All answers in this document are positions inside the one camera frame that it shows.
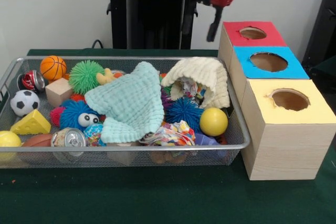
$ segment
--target blue box lid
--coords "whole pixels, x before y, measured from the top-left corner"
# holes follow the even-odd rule
[[[234,50],[250,79],[309,79],[288,47],[234,47]]]

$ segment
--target wire mesh basket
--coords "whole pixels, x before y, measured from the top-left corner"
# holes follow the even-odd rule
[[[18,91],[17,78],[30,70],[38,70],[44,57],[33,56],[13,61],[2,79],[0,102],[0,130],[9,130],[19,120],[10,108],[10,99]],[[161,73],[167,73],[179,60],[177,57],[62,57],[71,69],[82,60],[94,60],[104,68],[119,69],[126,73],[141,61],[151,63]],[[232,107],[229,111],[227,145],[219,146],[107,146],[107,147],[0,147],[0,168],[55,168],[55,167],[120,167],[120,166],[192,166],[230,165],[242,148],[250,142],[249,132],[240,110],[230,79],[228,92]],[[46,94],[39,95],[41,114],[50,121]],[[52,127],[51,133],[59,131]],[[20,135],[25,142],[32,135]],[[69,154],[76,152],[76,158]],[[171,157],[158,162],[160,156]]]

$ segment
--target pink ball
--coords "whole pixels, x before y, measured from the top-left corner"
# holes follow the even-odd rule
[[[59,120],[64,110],[65,107],[57,107],[50,112],[50,120],[54,126],[59,127]]]

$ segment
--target wooden block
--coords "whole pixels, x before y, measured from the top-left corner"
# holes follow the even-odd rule
[[[46,93],[49,104],[58,107],[70,98],[73,90],[68,80],[61,78],[46,86]]]
[[[241,104],[251,135],[250,180],[314,179],[336,117],[311,80],[248,80]]]
[[[288,47],[234,47],[229,75],[242,104],[247,79],[309,79]]]
[[[230,70],[233,47],[286,47],[272,22],[223,22],[218,58]]]
[[[131,143],[109,143],[107,146],[121,146],[121,147],[128,147],[128,146],[140,146],[141,144],[136,142]],[[120,164],[130,166],[134,159],[136,158],[137,152],[107,152],[107,156],[109,159],[118,162]]]

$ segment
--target red box lid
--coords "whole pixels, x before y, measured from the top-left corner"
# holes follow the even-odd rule
[[[224,22],[224,28],[236,47],[287,47],[272,22]]]

